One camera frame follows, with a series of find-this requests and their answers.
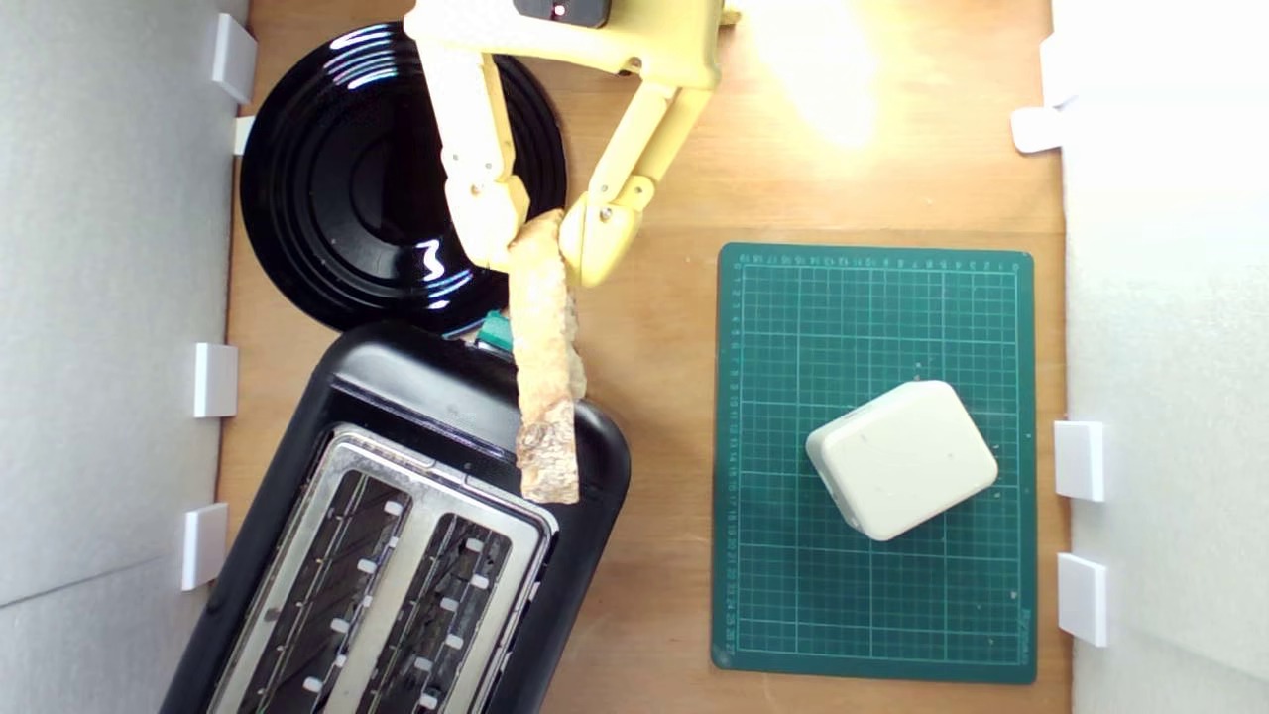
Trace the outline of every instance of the black plate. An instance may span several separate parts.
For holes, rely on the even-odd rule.
[[[563,141],[533,75],[496,61],[532,217],[563,205]],[[506,304],[506,275],[467,259],[444,183],[418,48],[401,23],[369,25],[310,52],[264,100],[242,156],[242,218],[265,273],[313,318],[449,335]]]

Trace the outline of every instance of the wooden table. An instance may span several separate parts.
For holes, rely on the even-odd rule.
[[[407,0],[254,0],[255,98],[310,48]],[[633,453],[629,496],[544,710],[1070,711],[1048,425],[1065,411],[1057,159],[1023,157],[1009,113],[1039,100],[1044,0],[751,0],[721,41],[723,84],[613,276],[580,295],[591,397]],[[530,62],[562,118],[572,190],[637,80]],[[254,107],[245,113],[254,112]],[[1029,687],[722,672],[709,665],[714,283],[730,240],[1024,249],[1036,256],[1039,678]],[[239,416],[220,498],[236,531],[334,334],[264,276],[236,218],[228,340]]]

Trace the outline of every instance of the cutting mat grid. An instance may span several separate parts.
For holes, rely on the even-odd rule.
[[[720,422],[727,424],[720,446],[731,454],[721,464],[726,583],[716,659],[1029,681],[1029,257],[730,245],[721,263],[730,275],[720,284]],[[916,379],[957,389],[1000,477],[915,531],[874,543],[846,526],[805,440]]]

